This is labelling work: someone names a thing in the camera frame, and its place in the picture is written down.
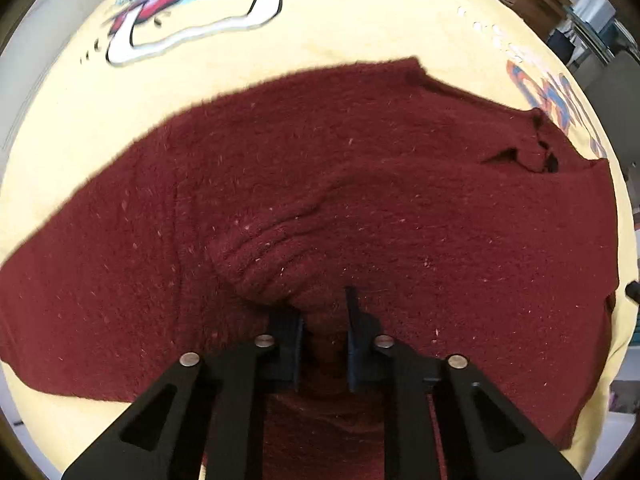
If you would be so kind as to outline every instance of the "folded clothing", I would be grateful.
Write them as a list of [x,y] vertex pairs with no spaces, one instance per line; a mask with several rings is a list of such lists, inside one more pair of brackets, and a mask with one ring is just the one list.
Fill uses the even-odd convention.
[[423,354],[461,352],[567,447],[618,285],[606,160],[538,109],[415,59],[297,73],[160,124],[0,269],[0,358],[41,392],[132,401],[182,353],[305,316],[265,475],[382,476],[376,397],[346,391],[344,287]]

